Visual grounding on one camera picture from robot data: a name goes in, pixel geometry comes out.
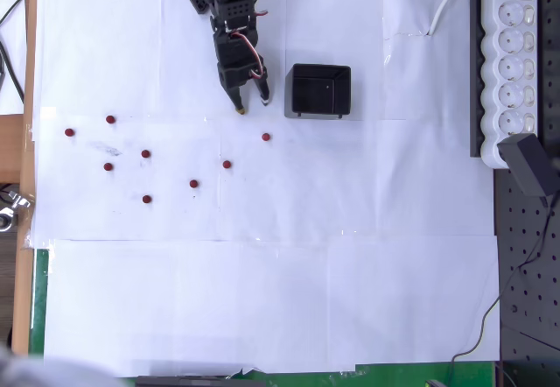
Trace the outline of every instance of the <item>white cable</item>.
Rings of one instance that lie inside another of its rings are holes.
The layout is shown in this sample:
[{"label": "white cable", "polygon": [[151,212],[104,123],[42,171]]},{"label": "white cable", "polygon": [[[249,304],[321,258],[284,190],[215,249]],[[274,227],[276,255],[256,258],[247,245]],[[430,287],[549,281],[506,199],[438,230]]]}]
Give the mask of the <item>white cable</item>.
[{"label": "white cable", "polygon": [[442,3],[437,8],[436,16],[434,17],[434,20],[431,21],[431,27],[430,27],[430,30],[428,31],[428,35],[433,35],[434,31],[436,30],[436,26],[438,26],[439,16],[441,15],[441,12],[444,9],[444,7],[445,7],[445,5],[447,4],[448,1],[449,0],[443,0]]}]

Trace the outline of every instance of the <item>power strip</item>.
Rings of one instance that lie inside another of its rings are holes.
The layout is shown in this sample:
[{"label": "power strip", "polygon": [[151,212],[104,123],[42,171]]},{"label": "power strip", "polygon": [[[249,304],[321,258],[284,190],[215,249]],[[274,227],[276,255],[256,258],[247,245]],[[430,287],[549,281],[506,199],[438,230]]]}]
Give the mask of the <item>power strip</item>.
[{"label": "power strip", "polygon": [[537,133],[536,0],[481,0],[480,22],[486,32],[480,156],[491,168],[508,168],[498,143],[517,133]]}]

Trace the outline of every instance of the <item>metal clamp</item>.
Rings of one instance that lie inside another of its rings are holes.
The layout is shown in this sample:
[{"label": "metal clamp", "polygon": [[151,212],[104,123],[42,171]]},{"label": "metal clamp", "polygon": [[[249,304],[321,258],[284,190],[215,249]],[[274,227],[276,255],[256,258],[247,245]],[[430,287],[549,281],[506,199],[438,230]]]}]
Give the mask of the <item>metal clamp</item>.
[{"label": "metal clamp", "polygon": [[24,196],[16,192],[9,192],[8,196],[13,200],[11,206],[0,210],[0,232],[10,230],[14,222],[14,215],[18,208],[28,208],[32,204]]}]

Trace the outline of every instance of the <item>table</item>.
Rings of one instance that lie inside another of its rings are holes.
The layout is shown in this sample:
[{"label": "table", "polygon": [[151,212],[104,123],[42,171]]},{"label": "table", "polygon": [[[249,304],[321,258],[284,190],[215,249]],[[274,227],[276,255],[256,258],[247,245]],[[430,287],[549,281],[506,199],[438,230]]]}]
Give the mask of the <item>table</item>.
[{"label": "table", "polygon": [[[29,131],[32,124],[33,71],[35,64],[35,30],[37,0],[28,0],[27,12],[27,70],[24,114],[19,117],[24,130],[21,139],[20,192],[35,198],[34,143]],[[22,216],[17,233],[16,288],[14,293],[14,326],[12,348],[19,355],[42,355],[45,347],[46,294],[48,284],[48,257],[46,250],[26,248],[27,233],[31,226],[31,212]],[[264,379],[278,387],[315,385],[371,386],[371,385],[423,385],[427,379],[445,380],[449,363],[361,365],[355,372],[332,374],[282,374],[265,375],[249,373],[249,379]],[[494,385],[493,362],[458,363],[453,385]]]}]

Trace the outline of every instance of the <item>wooden table edge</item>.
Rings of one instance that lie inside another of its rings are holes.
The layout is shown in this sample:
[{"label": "wooden table edge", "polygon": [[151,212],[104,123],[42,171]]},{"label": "wooden table edge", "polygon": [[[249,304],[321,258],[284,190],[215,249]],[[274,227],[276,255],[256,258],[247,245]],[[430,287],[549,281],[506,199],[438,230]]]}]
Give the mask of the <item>wooden table edge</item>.
[{"label": "wooden table edge", "polygon": [[[19,192],[27,199],[32,200],[35,200],[35,147],[32,141],[32,120],[36,29],[37,0],[28,0],[27,60],[25,68],[24,120]],[[34,250],[30,245],[31,218],[32,209],[21,213],[17,228],[12,350],[18,355],[27,355],[29,351],[34,261]]]}]

